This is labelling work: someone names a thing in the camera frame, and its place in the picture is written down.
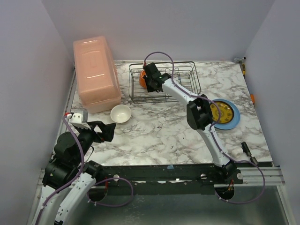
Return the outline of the white ceramic bowl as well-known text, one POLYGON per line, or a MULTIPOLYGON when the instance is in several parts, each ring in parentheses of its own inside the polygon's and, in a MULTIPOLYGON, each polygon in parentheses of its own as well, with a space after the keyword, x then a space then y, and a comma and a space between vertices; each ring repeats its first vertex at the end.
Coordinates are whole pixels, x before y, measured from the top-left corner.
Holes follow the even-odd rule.
POLYGON ((116 123, 127 122, 131 115, 131 109, 127 105, 117 105, 110 112, 111 119, 116 123))

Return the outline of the orange mug black handle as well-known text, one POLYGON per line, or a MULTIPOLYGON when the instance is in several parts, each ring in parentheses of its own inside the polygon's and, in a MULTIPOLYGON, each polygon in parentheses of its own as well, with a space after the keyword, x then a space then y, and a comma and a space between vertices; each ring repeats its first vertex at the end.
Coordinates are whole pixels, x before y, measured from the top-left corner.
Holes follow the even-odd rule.
POLYGON ((140 84, 140 86, 143 87, 143 88, 147 88, 146 81, 145 81, 145 79, 144 79, 145 76, 146 76, 145 71, 144 71, 144 70, 141 71, 141 72, 140 72, 140 75, 139 75, 139 84, 140 84))

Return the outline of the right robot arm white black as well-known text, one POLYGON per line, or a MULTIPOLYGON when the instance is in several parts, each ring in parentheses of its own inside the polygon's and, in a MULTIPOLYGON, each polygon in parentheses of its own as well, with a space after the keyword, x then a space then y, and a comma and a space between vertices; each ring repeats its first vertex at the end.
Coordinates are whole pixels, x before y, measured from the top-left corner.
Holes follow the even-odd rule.
POLYGON ((144 64, 144 76, 148 92, 164 92, 186 107, 187 123, 196 130, 204 140, 213 159, 216 179, 225 181, 236 170, 236 165, 226 154, 217 136, 212 118, 210 104, 213 103, 205 95, 197 95, 177 83, 173 75, 162 74, 155 63, 144 64))

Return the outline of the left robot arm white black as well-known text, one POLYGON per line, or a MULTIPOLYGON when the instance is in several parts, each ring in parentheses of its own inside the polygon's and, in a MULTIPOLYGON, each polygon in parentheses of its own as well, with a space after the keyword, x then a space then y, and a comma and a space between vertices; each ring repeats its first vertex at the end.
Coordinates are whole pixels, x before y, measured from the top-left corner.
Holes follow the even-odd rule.
POLYGON ((41 198, 33 225, 65 225, 70 214, 92 186, 106 179, 103 166, 84 156, 93 143, 111 142, 115 123, 101 121, 70 122, 63 119, 68 131, 54 146, 54 157, 45 168, 41 198))

